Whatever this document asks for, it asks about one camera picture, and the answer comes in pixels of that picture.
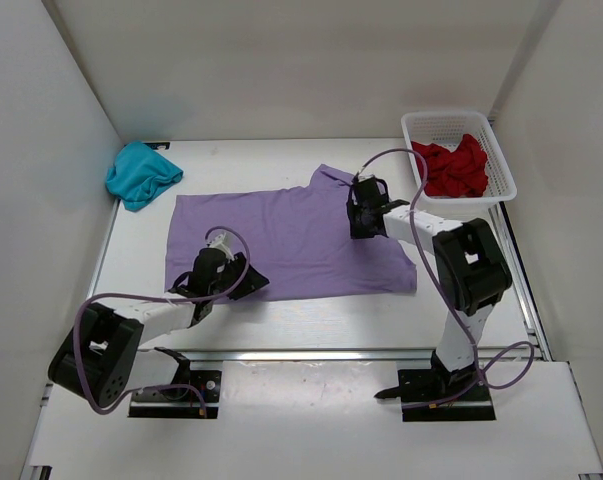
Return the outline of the lavender t-shirt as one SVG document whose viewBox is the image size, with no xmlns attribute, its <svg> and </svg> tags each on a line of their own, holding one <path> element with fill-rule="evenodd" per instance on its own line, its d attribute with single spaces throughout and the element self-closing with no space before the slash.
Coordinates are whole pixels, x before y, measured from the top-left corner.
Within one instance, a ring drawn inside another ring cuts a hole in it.
<svg viewBox="0 0 603 480">
<path fill-rule="evenodd" d="M 230 227 L 270 281 L 263 301 L 377 293 L 413 294 L 417 269 L 396 240 L 350 237 L 346 201 L 352 174 L 320 165 L 306 187 L 179 195 L 168 231 L 165 288 L 190 270 L 210 228 Z"/>
</svg>

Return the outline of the teal t-shirt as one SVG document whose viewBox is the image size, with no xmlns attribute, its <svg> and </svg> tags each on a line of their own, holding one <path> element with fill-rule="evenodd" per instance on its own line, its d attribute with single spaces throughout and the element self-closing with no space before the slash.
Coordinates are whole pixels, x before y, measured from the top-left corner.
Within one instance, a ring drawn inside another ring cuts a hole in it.
<svg viewBox="0 0 603 480">
<path fill-rule="evenodd" d="M 183 170 L 145 143 L 132 142 L 116 156 L 105 185 L 126 210 L 138 212 L 178 184 Z"/>
</svg>

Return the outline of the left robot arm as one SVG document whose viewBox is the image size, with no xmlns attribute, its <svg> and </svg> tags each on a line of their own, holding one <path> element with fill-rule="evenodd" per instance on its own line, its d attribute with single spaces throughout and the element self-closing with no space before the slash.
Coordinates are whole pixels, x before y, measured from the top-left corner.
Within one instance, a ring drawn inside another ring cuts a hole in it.
<svg viewBox="0 0 603 480">
<path fill-rule="evenodd" d="M 48 378 L 100 414 L 128 393 L 155 385 L 167 399 L 179 400 L 191 386 L 181 369 L 185 358 L 165 349 L 143 353 L 139 347 L 198 325 L 218 299 L 239 300 L 269 284 L 247 253 L 207 246 L 161 297 L 116 293 L 87 300 L 54 355 Z"/>
</svg>

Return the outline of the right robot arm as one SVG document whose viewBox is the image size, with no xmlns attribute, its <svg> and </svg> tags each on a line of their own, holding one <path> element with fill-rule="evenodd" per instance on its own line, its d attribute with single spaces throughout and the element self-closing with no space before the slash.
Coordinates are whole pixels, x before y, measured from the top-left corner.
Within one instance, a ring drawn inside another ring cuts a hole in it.
<svg viewBox="0 0 603 480">
<path fill-rule="evenodd" d="M 512 285 L 512 276 L 486 221 L 451 220 L 392 201 L 387 183 L 374 176 L 355 177 L 346 211 L 353 239 L 383 236 L 414 245 L 448 309 L 442 338 L 430 368 L 375 395 L 403 398 L 415 408 L 451 402 L 485 382 L 478 361 L 478 342 L 488 316 Z"/>
</svg>

